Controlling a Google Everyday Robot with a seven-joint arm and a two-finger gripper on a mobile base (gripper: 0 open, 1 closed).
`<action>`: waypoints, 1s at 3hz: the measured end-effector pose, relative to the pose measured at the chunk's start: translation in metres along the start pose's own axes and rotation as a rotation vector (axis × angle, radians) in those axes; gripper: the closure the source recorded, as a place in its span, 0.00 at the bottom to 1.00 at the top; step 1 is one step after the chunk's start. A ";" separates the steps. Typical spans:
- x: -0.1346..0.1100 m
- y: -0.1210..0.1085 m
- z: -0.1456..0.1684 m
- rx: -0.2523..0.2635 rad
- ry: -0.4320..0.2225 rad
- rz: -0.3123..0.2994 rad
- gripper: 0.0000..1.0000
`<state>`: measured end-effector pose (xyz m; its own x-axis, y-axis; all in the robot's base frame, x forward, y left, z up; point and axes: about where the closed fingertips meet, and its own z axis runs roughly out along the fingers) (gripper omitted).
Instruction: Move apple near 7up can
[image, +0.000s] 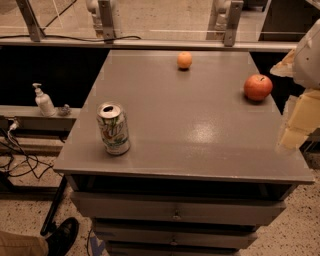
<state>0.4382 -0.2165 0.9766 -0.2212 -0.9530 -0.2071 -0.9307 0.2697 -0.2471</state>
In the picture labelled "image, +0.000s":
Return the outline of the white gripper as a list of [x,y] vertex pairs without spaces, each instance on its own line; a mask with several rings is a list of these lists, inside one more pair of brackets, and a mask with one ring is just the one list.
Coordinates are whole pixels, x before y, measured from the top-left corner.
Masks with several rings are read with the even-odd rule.
[[270,69],[279,77],[293,77],[306,90],[286,101],[277,147],[293,151],[320,127],[320,19],[280,62]]

